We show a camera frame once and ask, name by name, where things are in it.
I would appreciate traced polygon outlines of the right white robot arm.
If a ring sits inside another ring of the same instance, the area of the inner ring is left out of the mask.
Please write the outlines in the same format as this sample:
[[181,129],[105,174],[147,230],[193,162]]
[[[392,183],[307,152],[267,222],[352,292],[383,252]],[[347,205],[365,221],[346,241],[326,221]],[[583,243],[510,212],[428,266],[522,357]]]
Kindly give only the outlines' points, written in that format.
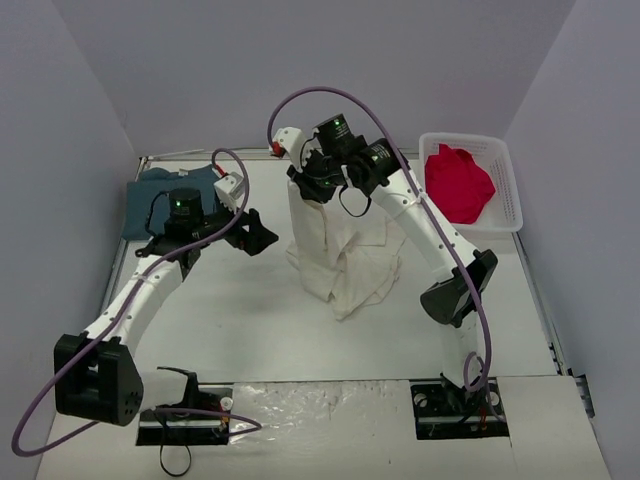
[[427,316],[439,325],[446,406],[465,413],[487,382],[492,351],[481,294],[497,267],[490,250],[479,250],[451,225],[419,186],[406,158],[387,137],[368,142],[354,135],[341,114],[310,135],[295,127],[277,130],[273,152],[290,159],[288,197],[294,240],[287,251],[304,288],[331,301],[346,317],[380,297],[399,267],[395,253],[331,219],[324,206],[349,188],[380,207],[424,258],[432,285],[421,295]]

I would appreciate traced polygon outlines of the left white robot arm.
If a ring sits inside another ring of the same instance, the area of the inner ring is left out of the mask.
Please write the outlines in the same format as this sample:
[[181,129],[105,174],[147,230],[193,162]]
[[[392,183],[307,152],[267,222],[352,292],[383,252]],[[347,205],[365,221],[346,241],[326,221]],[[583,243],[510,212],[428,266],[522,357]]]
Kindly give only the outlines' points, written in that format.
[[255,209],[241,210],[223,196],[205,214],[199,190],[167,192],[164,230],[137,250],[137,267],[103,314],[54,347],[58,413],[126,426],[144,411],[166,406],[179,418],[195,415],[201,393],[194,374],[160,367],[139,372],[134,361],[142,336],[163,303],[185,281],[204,248],[218,240],[255,256],[278,240]]

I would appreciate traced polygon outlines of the white t shirt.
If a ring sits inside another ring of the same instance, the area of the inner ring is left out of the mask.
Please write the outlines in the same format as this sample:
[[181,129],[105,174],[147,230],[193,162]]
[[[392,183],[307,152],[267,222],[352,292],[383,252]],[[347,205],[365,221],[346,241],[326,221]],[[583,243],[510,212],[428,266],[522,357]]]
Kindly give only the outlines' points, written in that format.
[[381,303],[400,277],[404,231],[387,217],[348,219],[304,200],[291,181],[287,193],[293,240],[286,258],[302,288],[330,305],[338,321]]

